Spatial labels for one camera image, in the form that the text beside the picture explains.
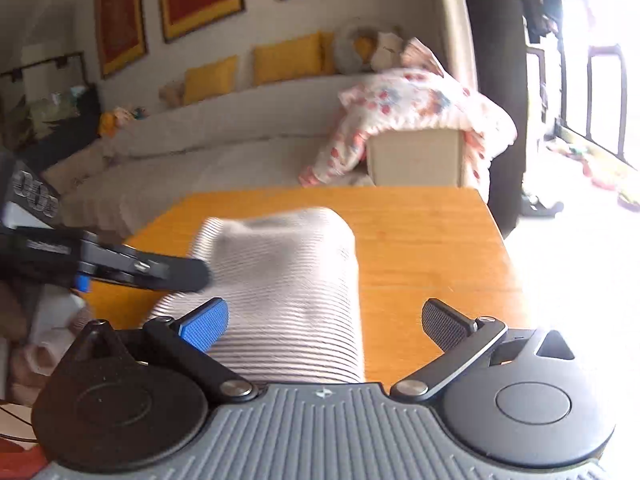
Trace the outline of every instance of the pillow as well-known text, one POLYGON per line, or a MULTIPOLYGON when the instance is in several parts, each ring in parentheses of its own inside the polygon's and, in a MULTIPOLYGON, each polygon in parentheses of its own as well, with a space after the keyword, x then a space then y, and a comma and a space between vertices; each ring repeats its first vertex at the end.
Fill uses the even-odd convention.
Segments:
POLYGON ((363 63, 369 63, 373 53, 376 51, 376 40, 367 36, 360 36, 353 42, 353 48, 362 58, 363 63))
POLYGON ((237 64, 238 56, 231 56, 188 69, 184 75, 184 105, 231 93, 236 86, 237 64))
POLYGON ((385 22, 365 18, 355 18, 341 25, 335 31, 334 37, 336 70, 341 74, 368 72, 369 62, 363 59, 368 57, 370 43, 363 38, 371 38, 376 46, 380 47, 377 40, 381 30, 393 30, 393 27, 385 22))
POLYGON ((322 75, 320 33, 254 49, 254 85, 322 75))
POLYGON ((321 32, 322 41, 322 74, 334 75, 334 34, 332 32, 321 32))

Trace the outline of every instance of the wooden table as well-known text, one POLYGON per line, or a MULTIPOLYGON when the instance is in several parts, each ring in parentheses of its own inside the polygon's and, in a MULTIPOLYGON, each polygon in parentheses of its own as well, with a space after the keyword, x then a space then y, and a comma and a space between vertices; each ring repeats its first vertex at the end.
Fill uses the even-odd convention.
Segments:
MULTIPOLYGON (((500 233, 471 189, 344 187, 196 194, 127 241, 143 251, 184 256, 211 216, 250 218, 325 206, 350 225, 360 266, 366 377, 387 388, 440 354, 420 313, 439 298, 469 317, 535 326, 500 233)), ((95 283, 88 301, 118 328, 145 319, 157 292, 95 283)))

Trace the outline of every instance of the folded towel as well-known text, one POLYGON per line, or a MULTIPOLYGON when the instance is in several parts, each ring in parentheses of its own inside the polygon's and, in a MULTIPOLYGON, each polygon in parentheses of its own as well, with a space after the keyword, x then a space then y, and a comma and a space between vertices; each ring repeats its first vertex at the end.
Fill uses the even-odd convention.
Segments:
POLYGON ((178 318, 218 296, 229 324, 208 353, 248 380, 364 380, 354 236, 335 212, 210 218, 190 256, 207 262, 212 285, 166 296, 150 317, 178 318))

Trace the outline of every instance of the floral blanket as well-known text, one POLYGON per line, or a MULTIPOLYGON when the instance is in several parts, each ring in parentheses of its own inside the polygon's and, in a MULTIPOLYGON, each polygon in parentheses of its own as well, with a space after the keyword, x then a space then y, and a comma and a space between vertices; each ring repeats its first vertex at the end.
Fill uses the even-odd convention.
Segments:
POLYGON ((489 196, 489 165, 516 138, 509 115, 483 95, 444 72, 415 38, 402 56, 405 68, 365 76, 341 92, 342 115, 330 142, 299 177, 302 186, 325 184, 351 171, 364 157, 370 136, 407 130, 462 131, 463 181, 489 196))

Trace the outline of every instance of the sofa armrest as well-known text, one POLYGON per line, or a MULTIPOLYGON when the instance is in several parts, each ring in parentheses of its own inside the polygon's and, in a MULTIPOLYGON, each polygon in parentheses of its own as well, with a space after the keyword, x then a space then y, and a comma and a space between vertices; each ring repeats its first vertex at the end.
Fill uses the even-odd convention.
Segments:
POLYGON ((454 186, 462 183, 458 130, 390 132, 367 141, 367 169, 376 186, 454 186))
POLYGON ((466 0, 433 0, 440 18, 447 71, 464 86, 478 89, 476 54, 466 0))

